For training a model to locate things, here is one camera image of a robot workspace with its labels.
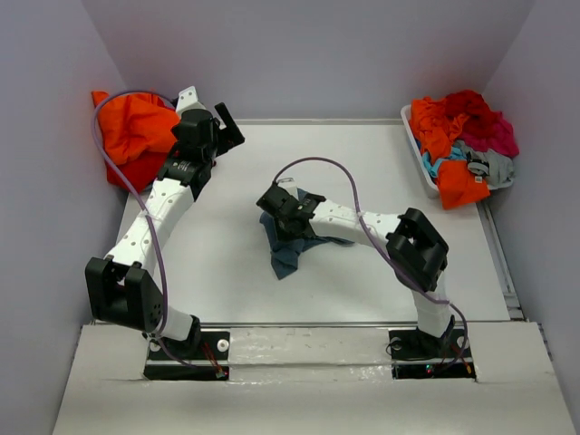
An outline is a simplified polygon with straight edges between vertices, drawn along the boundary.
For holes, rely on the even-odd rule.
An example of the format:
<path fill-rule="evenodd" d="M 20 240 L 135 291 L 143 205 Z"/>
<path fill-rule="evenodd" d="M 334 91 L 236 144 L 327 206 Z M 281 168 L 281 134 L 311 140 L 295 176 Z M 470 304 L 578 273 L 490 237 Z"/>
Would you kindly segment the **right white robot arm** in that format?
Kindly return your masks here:
<path fill-rule="evenodd" d="M 299 198 L 276 182 L 256 204 L 274 220 L 280 241 L 329 237 L 375 248 L 412 292 L 419 348 L 437 355 L 450 345 L 455 319 L 444 280 L 449 246 L 420 210 L 366 212 L 312 193 Z"/>

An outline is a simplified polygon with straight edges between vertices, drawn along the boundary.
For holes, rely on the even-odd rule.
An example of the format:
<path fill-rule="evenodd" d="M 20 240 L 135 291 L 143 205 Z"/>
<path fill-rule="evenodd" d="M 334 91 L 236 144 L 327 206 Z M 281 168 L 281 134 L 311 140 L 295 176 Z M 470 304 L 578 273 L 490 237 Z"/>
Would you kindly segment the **blue-grey t shirt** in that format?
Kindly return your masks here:
<path fill-rule="evenodd" d="M 278 280 L 285 279 L 299 267 L 299 256 L 309 249 L 332 243 L 339 247 L 350 247 L 352 241 L 337 237 L 300 238 L 289 242 L 280 241 L 276 235 L 274 219 L 263 212 L 259 223 L 264 227 L 270 248 L 270 264 Z"/>

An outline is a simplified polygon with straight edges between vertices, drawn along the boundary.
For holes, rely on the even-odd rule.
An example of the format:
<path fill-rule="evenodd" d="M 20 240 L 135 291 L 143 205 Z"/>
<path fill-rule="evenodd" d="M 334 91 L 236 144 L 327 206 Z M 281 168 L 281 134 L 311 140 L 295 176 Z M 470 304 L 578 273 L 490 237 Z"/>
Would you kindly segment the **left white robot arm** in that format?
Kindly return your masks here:
<path fill-rule="evenodd" d="M 94 318 L 150 334 L 189 358 L 200 347 L 200 321 L 170 307 L 160 254 L 209 182 L 217 157 L 245 138 L 223 102 L 213 111 L 188 106 L 172 133 L 176 142 L 140 213 L 105 257 L 88 262 L 85 278 Z"/>

